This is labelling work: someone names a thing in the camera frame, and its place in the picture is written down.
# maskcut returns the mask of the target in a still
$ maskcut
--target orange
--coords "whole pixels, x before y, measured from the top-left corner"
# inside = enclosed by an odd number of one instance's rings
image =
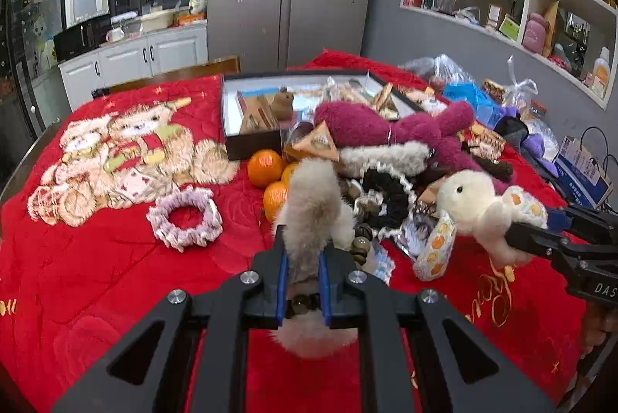
[[[267,216],[267,220],[270,223],[277,219],[279,209],[281,209],[283,202],[286,200],[287,186],[283,181],[270,183],[266,190],[264,190],[264,214]]]
[[[286,186],[290,185],[290,176],[298,168],[298,166],[298,162],[292,162],[285,169],[283,169],[283,174],[281,174],[281,181],[283,181]]]
[[[281,177],[283,160],[276,151],[258,150],[249,158],[246,172],[254,186],[266,188]]]

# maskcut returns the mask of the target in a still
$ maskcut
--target chocolate bear figurine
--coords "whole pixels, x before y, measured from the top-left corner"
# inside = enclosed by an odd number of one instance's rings
[[[292,109],[293,102],[294,94],[288,92],[285,87],[282,87],[279,92],[274,94],[271,110],[275,117],[277,117],[277,120],[288,121],[292,119],[292,115],[294,114]]]

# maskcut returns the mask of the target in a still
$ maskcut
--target cabinet door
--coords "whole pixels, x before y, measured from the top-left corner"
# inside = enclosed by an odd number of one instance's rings
[[[147,38],[121,42],[99,52],[105,87],[151,76]]]
[[[94,89],[105,87],[101,76],[99,54],[75,57],[60,65],[64,88],[67,91],[71,110],[75,111],[82,104],[92,100]]]
[[[208,62],[206,27],[169,29],[148,37],[153,74]]]

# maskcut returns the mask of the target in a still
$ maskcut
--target pink bottle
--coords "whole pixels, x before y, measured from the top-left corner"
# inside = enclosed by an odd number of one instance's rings
[[[543,52],[543,43],[545,43],[545,35],[547,34],[548,27],[549,23],[542,15],[530,14],[521,44],[529,51],[541,54]]]

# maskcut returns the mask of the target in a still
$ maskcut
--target black microwave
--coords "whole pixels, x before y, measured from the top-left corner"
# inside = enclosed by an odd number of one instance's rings
[[[62,62],[97,49],[105,42],[105,36],[111,29],[109,14],[105,14],[79,22],[59,32],[54,37],[56,59]]]

